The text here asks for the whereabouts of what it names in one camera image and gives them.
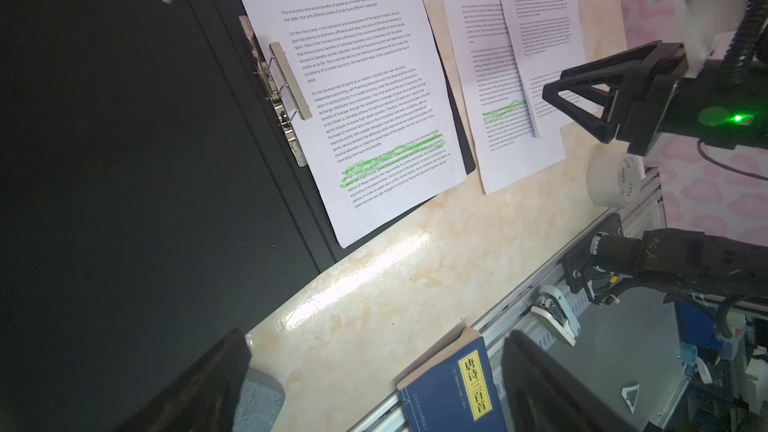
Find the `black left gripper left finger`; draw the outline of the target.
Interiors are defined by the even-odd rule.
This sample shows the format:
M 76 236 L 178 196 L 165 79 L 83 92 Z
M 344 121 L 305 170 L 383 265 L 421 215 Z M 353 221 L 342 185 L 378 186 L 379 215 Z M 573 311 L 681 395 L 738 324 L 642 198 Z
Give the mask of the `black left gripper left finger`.
M 118 431 L 231 431 L 251 359 L 244 333 L 230 331 Z

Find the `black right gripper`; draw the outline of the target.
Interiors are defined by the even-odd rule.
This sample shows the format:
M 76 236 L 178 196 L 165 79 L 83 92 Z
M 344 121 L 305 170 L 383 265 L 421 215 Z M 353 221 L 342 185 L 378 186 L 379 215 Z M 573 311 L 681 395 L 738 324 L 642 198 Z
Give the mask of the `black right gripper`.
M 653 41 L 566 69 L 542 99 L 598 141 L 628 144 L 645 156 L 663 133 L 732 150 L 767 147 L 767 65 L 754 61 L 735 86 L 721 83 L 721 62 L 694 78 L 680 43 Z

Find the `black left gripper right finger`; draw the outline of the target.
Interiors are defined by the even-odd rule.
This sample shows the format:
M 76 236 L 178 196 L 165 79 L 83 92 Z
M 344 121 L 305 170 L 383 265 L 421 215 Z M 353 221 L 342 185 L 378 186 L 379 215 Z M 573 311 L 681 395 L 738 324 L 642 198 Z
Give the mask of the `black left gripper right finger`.
M 504 340 L 501 372 L 516 431 L 633 429 L 519 330 Z

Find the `printed paper sheet top highlighted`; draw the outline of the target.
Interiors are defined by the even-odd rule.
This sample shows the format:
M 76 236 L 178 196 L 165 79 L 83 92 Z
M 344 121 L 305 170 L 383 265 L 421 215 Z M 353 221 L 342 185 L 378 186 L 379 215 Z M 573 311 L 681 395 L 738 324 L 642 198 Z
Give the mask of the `printed paper sheet top highlighted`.
M 466 179 L 423 0 L 242 3 L 307 103 L 294 130 L 340 246 Z

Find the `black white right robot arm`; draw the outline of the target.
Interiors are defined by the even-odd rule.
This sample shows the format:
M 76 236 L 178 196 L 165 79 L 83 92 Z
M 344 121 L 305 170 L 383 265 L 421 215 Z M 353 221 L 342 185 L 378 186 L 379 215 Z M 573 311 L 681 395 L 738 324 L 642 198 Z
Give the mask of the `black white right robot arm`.
M 566 69 L 543 87 L 542 97 L 598 141 L 622 141 L 636 156 L 647 155 L 664 133 L 729 150 L 766 148 L 766 64 L 745 61 L 735 85 L 724 84 L 718 60 L 707 60 L 693 78 L 687 69 L 682 44 L 656 41 Z M 633 287 L 678 297 L 719 295 L 728 303 L 767 295 L 763 246 L 679 229 L 633 239 L 621 236 L 619 227 L 617 215 L 610 215 L 564 256 L 572 292 L 618 274 L 615 285 L 589 292 L 593 303 L 613 303 Z

